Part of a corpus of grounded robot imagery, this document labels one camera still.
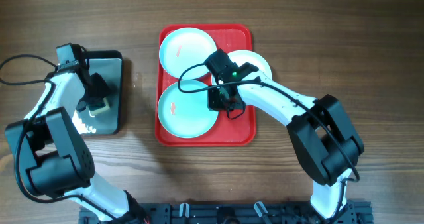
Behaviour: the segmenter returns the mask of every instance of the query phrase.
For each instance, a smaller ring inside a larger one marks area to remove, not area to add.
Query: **red tray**
[[[159,44],[172,31],[179,28],[198,28],[209,34],[215,41],[217,48],[221,48],[225,52],[235,50],[252,50],[252,35],[250,31],[240,24],[188,24],[188,25],[169,25],[160,32]],[[248,105],[244,115],[235,120],[227,118],[225,111],[220,111],[218,119],[213,127],[205,134],[192,138],[184,139],[176,137],[166,131],[160,124],[158,117],[159,97],[178,79],[168,74],[158,59],[158,87],[156,88],[156,118],[155,118],[155,135],[159,142],[166,146],[241,146],[246,145],[254,138],[256,134],[256,117],[254,107]],[[211,75],[208,73],[199,81],[211,85]]]

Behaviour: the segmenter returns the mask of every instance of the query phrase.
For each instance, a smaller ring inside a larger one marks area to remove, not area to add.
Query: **wooden table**
[[[160,30],[172,23],[243,23],[277,82],[340,99],[365,143],[349,198],[372,202],[376,223],[424,221],[424,0],[0,0],[0,60],[22,53],[57,62],[73,42],[125,57],[123,127],[85,137],[96,170],[140,202],[251,203],[304,200],[311,178],[286,129],[257,110],[245,147],[166,148],[154,137]],[[19,60],[8,81],[43,78],[42,62]],[[43,85],[0,85],[0,124],[18,121]],[[75,223],[70,202],[33,203],[13,177],[0,135],[0,223]]]

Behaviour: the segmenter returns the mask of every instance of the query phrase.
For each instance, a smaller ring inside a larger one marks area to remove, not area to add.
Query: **wooden surface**
[[[125,57],[123,128],[86,137],[96,170],[140,202],[307,201],[311,179],[286,129],[257,111],[246,147],[166,148],[154,137],[160,30],[172,23],[243,23],[273,79],[340,99],[365,143],[349,198],[372,202],[376,223],[424,222],[424,0],[0,0],[0,60],[21,53],[57,62],[73,42]],[[9,81],[50,66],[8,64]],[[3,131],[32,109],[43,85],[0,85],[0,223],[75,223],[79,207],[23,197]]]

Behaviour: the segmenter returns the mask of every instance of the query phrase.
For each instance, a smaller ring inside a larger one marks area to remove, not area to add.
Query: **white plate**
[[[207,85],[196,80],[181,81],[183,90],[204,87]],[[181,138],[194,138],[206,133],[215,124],[218,111],[207,108],[207,91],[182,93],[174,83],[160,96],[158,116],[169,133]]]
[[[215,42],[206,32],[197,28],[181,28],[171,32],[162,42],[159,61],[166,72],[180,78],[186,69],[203,63],[216,50]],[[200,78],[207,72],[206,66],[200,66],[186,73],[184,79]]]
[[[263,71],[265,75],[272,80],[271,67],[261,55],[249,50],[237,50],[228,53],[228,57],[230,57],[230,60],[235,62],[238,66],[241,66],[246,62],[250,62],[257,66],[260,71]],[[213,76],[211,77],[211,81],[212,85],[217,85]]]

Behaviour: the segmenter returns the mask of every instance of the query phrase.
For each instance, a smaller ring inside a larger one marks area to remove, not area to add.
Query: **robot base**
[[[148,221],[134,220],[126,224],[218,224],[218,210],[222,207],[234,209],[235,217],[241,224],[326,224],[316,214],[310,203],[288,202],[283,204],[265,205],[268,211],[267,217],[259,218],[254,209],[254,205],[190,205],[188,218],[180,217],[180,205],[170,204],[140,204],[149,216]],[[79,213],[79,224],[98,224],[97,216],[85,208],[81,208]],[[364,201],[348,200],[347,205],[340,211],[339,217],[334,223],[344,224],[373,224],[371,203]]]

